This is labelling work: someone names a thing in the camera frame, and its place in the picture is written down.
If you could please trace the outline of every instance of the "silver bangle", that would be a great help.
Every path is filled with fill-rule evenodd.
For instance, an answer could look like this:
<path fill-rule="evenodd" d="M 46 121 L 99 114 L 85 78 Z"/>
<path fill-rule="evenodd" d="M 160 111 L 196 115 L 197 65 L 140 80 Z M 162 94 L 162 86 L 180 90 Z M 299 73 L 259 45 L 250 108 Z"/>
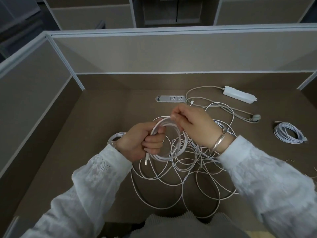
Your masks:
<path fill-rule="evenodd" d="M 219 136 L 219 138 L 217 139 L 217 141 L 216 141 L 216 143 L 215 143 L 215 145 L 212 147 L 212 149 L 211 149 L 211 152 L 214 152 L 215 151 L 215 149 L 218 147 L 218 145 L 221 143 L 221 141 L 224 139 L 224 135 L 226 134 L 226 132 L 227 132 L 227 129 L 226 128 L 223 128 L 223 130 L 222 130 L 222 135 L 220 135 Z"/>

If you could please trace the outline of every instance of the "right hand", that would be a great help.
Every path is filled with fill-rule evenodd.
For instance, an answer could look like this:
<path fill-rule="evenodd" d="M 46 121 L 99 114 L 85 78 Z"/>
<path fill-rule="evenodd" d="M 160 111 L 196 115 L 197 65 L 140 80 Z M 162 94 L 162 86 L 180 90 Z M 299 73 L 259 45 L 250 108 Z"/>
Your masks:
<path fill-rule="evenodd" d="M 222 135 L 222 128 L 202 108 L 195 108 L 184 103 L 179 104 L 173 109 L 171 120 L 176 122 L 180 131 L 185 130 L 192 140 L 203 147 L 213 148 Z M 234 136 L 226 133 L 216 151 L 223 153 L 234 140 Z"/>

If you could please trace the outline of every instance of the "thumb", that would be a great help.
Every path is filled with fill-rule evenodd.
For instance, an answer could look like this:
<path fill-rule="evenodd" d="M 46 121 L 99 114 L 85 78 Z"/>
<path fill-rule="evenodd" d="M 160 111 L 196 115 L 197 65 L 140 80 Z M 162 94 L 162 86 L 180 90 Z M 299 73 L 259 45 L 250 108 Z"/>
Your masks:
<path fill-rule="evenodd" d="M 185 131 L 192 126 L 188 119 L 180 114 L 171 114 L 171 120 L 175 121 Z"/>

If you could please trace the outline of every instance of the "lace sleeve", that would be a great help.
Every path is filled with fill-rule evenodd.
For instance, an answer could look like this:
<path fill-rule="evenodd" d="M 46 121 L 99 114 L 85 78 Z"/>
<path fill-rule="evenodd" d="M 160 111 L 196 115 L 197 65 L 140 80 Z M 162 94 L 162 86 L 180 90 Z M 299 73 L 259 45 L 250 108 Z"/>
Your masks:
<path fill-rule="evenodd" d="M 50 210 L 22 237 L 97 237 L 104 225 L 103 215 L 131 167 L 131 162 L 107 145 L 74 171 L 74 186 L 54 198 Z"/>
<path fill-rule="evenodd" d="M 219 157 L 259 221 L 276 237 L 317 237 L 313 180 L 239 136 Z"/>

